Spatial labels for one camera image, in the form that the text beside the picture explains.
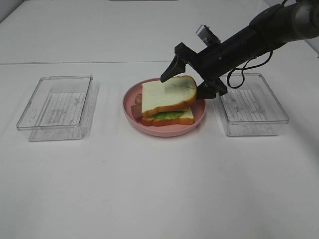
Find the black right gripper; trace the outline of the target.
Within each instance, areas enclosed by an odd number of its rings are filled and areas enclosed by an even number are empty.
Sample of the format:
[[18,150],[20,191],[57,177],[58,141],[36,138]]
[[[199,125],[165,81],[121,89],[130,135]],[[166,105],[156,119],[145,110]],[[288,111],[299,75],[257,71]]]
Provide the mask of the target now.
[[203,79],[197,86],[196,99],[215,99],[216,94],[226,94],[227,87],[220,76],[238,65],[256,57],[264,49],[261,36],[251,27],[246,27],[218,46],[206,46],[196,53],[183,43],[175,47],[175,56],[168,68],[161,74],[160,81],[184,73],[188,64]]

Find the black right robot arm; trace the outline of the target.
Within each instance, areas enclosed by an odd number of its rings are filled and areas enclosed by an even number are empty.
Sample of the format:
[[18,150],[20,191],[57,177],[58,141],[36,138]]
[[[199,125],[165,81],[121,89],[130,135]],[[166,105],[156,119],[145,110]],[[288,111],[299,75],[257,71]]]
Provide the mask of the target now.
[[220,77],[255,57],[272,52],[288,42],[312,39],[319,35],[319,2],[299,0],[295,4],[274,5],[258,14],[247,27],[221,42],[206,25],[196,35],[206,48],[196,53],[183,43],[161,75],[161,82],[185,72],[189,64],[203,79],[197,87],[198,99],[214,99],[227,93]]

